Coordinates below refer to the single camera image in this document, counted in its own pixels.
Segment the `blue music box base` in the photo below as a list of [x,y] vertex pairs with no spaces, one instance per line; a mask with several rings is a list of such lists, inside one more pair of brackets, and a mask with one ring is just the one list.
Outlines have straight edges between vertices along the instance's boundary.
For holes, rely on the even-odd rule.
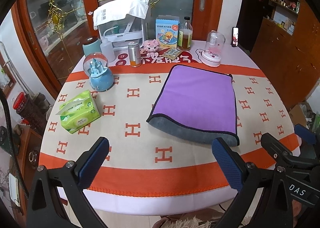
[[103,74],[98,77],[90,77],[90,86],[96,91],[105,91],[109,89],[114,83],[113,73],[108,68]]

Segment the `smartphone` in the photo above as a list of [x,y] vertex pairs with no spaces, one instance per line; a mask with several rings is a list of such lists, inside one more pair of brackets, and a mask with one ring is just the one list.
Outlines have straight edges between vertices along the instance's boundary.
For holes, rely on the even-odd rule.
[[239,29],[237,27],[232,28],[232,42],[231,42],[232,47],[238,46],[238,31]]

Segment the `silver can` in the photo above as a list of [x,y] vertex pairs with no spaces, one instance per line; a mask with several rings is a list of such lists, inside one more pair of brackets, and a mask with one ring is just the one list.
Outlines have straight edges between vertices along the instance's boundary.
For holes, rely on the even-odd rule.
[[128,53],[130,59],[130,65],[132,67],[138,67],[141,65],[140,45],[137,41],[128,43]]

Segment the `tissue pack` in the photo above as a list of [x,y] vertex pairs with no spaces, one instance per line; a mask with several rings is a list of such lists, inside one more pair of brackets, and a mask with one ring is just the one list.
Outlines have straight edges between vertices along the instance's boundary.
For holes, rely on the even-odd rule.
[[156,19],[156,39],[161,47],[177,48],[178,16],[158,16]]
[[61,126],[74,133],[101,117],[89,90],[82,92],[60,106]]

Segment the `tablecloth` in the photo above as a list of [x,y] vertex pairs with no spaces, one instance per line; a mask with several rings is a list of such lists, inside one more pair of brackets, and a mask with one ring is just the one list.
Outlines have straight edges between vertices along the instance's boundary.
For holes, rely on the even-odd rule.
[[[189,52],[175,61],[148,57],[143,65],[127,65],[126,53],[110,65],[114,86],[98,93],[90,88],[80,61],[64,84],[52,109],[44,134],[39,164],[61,167],[76,161],[100,136],[110,142],[109,154],[92,185],[84,191],[96,209],[132,214],[167,215],[190,212],[230,200],[236,191],[228,183],[211,152],[210,145],[197,144],[167,135],[146,123],[152,106],[173,65],[181,63],[233,75],[236,95],[237,134],[240,145],[232,148],[244,161],[268,168],[275,162],[260,145],[269,132],[298,155],[299,144],[288,112],[263,72],[239,48],[227,45],[222,64],[202,64],[205,42],[194,41]],[[90,89],[101,118],[74,134],[61,127],[55,115],[59,106]],[[61,197],[66,199],[63,189]]]

